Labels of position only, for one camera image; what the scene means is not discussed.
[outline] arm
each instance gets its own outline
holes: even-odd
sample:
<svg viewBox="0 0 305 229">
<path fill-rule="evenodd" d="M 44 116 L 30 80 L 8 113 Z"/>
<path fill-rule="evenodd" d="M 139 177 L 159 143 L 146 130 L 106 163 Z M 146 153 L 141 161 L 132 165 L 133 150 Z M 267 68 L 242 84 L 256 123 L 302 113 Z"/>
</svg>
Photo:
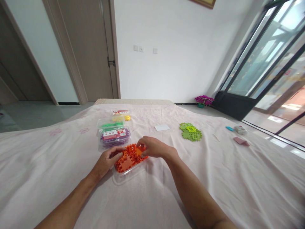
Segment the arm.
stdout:
<svg viewBox="0 0 305 229">
<path fill-rule="evenodd" d="M 125 150 L 124 147 L 113 147 L 103 152 L 91 172 L 35 229 L 74 228 L 86 199 L 102 177 L 123 155 L 123 153 L 119 153 L 123 150 Z"/>
<path fill-rule="evenodd" d="M 199 179 L 180 159 L 177 150 L 156 138 L 144 136 L 137 146 L 146 146 L 142 157 L 162 157 L 172 172 L 179 196 L 198 228 L 236 228 Z"/>
</svg>

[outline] light switch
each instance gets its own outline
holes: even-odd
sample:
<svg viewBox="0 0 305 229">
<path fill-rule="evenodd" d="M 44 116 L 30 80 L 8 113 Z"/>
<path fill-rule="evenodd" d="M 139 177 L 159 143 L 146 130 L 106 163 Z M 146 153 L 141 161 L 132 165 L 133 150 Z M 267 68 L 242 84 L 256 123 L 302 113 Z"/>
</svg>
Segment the light switch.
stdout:
<svg viewBox="0 0 305 229">
<path fill-rule="evenodd" d="M 133 45 L 133 50 L 138 52 L 139 51 L 139 46 Z"/>
</svg>

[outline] bed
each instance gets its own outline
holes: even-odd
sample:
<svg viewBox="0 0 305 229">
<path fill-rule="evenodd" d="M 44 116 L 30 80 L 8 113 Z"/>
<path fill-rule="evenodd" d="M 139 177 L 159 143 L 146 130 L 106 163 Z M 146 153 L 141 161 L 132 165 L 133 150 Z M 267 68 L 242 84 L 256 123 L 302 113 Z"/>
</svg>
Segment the bed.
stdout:
<svg viewBox="0 0 305 229">
<path fill-rule="evenodd" d="M 96 123 L 113 108 L 128 108 L 136 143 L 153 136 L 179 156 L 238 228 L 300 228 L 304 222 L 305 161 L 248 133 L 238 145 L 225 119 L 195 114 L 170 101 L 99 100 L 53 126 L 0 134 L 1 228 L 34 228 L 77 186 L 101 155 Z M 181 136 L 190 122 L 200 142 Z M 155 125 L 168 124 L 159 133 Z M 111 172 L 86 202 L 75 228 L 195 228 L 166 163 L 149 158 L 116 180 Z"/>
</svg>

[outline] orange building blocks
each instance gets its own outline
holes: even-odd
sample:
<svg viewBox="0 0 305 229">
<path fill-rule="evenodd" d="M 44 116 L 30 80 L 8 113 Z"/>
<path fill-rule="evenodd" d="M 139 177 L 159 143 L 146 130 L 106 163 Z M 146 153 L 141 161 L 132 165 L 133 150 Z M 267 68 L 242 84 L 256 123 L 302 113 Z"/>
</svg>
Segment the orange building blocks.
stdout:
<svg viewBox="0 0 305 229">
<path fill-rule="evenodd" d="M 147 156 L 141 158 L 142 152 L 146 150 L 145 147 L 136 147 L 136 144 L 131 144 L 125 148 L 123 156 L 115 163 L 115 169 L 118 173 L 125 172 L 148 158 Z"/>
</svg>

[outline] pink eraser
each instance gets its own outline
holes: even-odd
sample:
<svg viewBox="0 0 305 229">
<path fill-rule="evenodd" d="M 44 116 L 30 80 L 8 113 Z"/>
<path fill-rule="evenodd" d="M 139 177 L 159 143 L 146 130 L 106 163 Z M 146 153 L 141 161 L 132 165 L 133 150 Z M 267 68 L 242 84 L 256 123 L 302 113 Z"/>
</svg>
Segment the pink eraser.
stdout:
<svg viewBox="0 0 305 229">
<path fill-rule="evenodd" d="M 239 137 L 235 137 L 233 138 L 238 144 L 240 145 L 244 145 L 244 146 L 250 146 L 249 143 L 246 140 L 242 140 Z"/>
</svg>

